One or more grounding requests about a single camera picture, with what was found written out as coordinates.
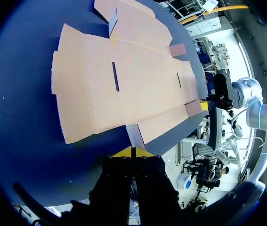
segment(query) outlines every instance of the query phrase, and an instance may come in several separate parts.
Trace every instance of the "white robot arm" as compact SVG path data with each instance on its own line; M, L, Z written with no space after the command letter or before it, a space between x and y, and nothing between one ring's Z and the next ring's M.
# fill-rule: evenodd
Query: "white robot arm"
M246 123L249 127L254 129L260 129L266 131L265 141L263 143L263 149L258 162L251 173L248 181L254 184L260 184L262 189L265 185L259 182L259 178L264 173L267 167L267 104L262 102L262 88L259 82L253 78L243 78L232 83L233 89L231 90L233 95L233 107L242 108L247 107L246 110ZM232 147L235 157L227 158L220 149L215 150L214 154L218 159L221 159L224 164L231 163L237 164L242 167L245 163L245 159L240 156L237 140L243 136L240 126L235 126L234 134L227 139L227 142Z

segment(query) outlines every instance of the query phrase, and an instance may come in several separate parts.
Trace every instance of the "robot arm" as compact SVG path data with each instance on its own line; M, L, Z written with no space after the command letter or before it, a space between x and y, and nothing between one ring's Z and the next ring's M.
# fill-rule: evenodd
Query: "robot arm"
M242 78L231 83L227 74L217 74L215 83L215 100L220 102L219 108L229 110L231 108L247 107L246 123L249 127L266 131L265 142L258 162L251 173L248 181L260 186L264 190L265 185L259 182L260 177L267 167L267 104L262 102L262 88L259 82L253 78ZM224 164L237 164L242 167L245 159L240 156L239 148L236 143L242 137L241 127L234 128L234 135L227 139L232 147L235 157L226 158L220 151L216 150L215 155Z

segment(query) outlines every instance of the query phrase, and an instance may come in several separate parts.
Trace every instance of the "yellow stripe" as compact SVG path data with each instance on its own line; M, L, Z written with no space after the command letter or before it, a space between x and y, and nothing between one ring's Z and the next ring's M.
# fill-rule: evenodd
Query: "yellow stripe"
M205 12L203 15L204 16L207 16L209 14L212 14L212 13L217 13L217 12L220 12L220 11L224 11L224 10L230 10L230 9L244 9L244 8L248 8L248 6L246 5L236 5L236 6L225 6L225 7L220 7L220 8L215 8L213 9L210 13L209 12ZM191 16L185 20L182 20L180 21L181 24L185 24L185 23L188 23L192 20L195 20L197 18L197 16Z

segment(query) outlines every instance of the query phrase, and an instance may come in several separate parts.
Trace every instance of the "desk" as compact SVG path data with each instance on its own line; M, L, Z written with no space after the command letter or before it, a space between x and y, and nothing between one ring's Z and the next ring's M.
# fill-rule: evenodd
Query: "desk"
M205 99L204 73L185 28L154 1L140 2L168 27L172 45L184 42L187 54L178 59L190 61L199 97ZM88 198L101 173L103 155L130 144L124 126L65 144L56 96L51 94L52 56L64 23L108 38L108 23L95 13L93 4L93 0L24 1L0 32L0 185L14 203L22 204L12 189L16 181L44 206ZM162 155L204 116L187 119L146 147Z

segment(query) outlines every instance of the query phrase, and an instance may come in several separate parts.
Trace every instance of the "laboratory room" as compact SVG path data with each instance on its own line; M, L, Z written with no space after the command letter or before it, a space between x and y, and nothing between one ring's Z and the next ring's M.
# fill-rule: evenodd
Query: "laboratory room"
M0 224L249 225L267 211L267 5L0 9Z

